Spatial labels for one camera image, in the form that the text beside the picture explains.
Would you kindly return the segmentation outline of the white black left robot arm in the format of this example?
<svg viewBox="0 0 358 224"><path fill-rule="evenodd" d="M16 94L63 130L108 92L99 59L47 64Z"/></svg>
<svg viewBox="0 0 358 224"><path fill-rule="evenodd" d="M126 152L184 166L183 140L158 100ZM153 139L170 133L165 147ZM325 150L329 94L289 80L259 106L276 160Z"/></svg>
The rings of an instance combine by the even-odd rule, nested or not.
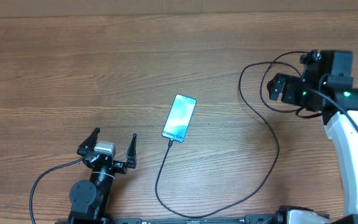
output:
<svg viewBox="0 0 358 224"><path fill-rule="evenodd" d="M88 180L75 183L70 189L69 199L71 210L66 223L114 223L113 217L106 214L112 183L116 174L126 174L128 169L137 165L136 142L137 135L132 135L126 160L115 160L116 148L112 142L98 141L99 128L94 131L78 146L76 153L79 159L53 167L42 173L32 186L29 197L30 220L36 223L33 209L35 189L40 180L47 174L74 164L82 162L91 169Z"/></svg>

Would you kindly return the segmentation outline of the Galaxy smartphone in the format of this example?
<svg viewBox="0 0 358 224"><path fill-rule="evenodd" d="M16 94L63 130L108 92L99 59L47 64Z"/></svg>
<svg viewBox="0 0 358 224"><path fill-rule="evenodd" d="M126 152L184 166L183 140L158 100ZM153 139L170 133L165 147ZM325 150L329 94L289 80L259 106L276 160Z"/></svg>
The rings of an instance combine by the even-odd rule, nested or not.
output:
<svg viewBox="0 0 358 224"><path fill-rule="evenodd" d="M188 96L176 95L167 116L162 136L176 142L183 142L186 137L196 100Z"/></svg>

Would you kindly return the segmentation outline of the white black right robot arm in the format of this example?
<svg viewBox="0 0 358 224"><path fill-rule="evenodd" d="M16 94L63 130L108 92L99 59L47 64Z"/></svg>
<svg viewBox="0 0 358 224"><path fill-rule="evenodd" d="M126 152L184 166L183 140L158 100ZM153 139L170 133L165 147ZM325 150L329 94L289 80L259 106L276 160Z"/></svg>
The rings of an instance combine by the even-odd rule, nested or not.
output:
<svg viewBox="0 0 358 224"><path fill-rule="evenodd" d="M353 53L312 50L300 57L297 77L278 73L267 84L269 98L318 112L338 156L344 191L344 216L358 223L358 88L353 87Z"/></svg>

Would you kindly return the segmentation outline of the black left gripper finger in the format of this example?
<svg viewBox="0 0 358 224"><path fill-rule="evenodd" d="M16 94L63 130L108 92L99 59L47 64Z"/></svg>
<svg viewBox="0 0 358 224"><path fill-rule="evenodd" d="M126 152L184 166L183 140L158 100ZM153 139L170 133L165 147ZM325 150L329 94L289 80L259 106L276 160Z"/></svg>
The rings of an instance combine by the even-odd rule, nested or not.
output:
<svg viewBox="0 0 358 224"><path fill-rule="evenodd" d="M78 146L76 153L80 156L85 156L92 151L97 143L100 128L95 128L94 131Z"/></svg>
<svg viewBox="0 0 358 224"><path fill-rule="evenodd" d="M134 133L132 135L132 140L131 143L129 145L129 148L127 150L127 154L126 154L126 166L127 168L131 168L131 169L135 169L136 165L137 165L137 156L136 156L136 142L137 142L137 134Z"/></svg>

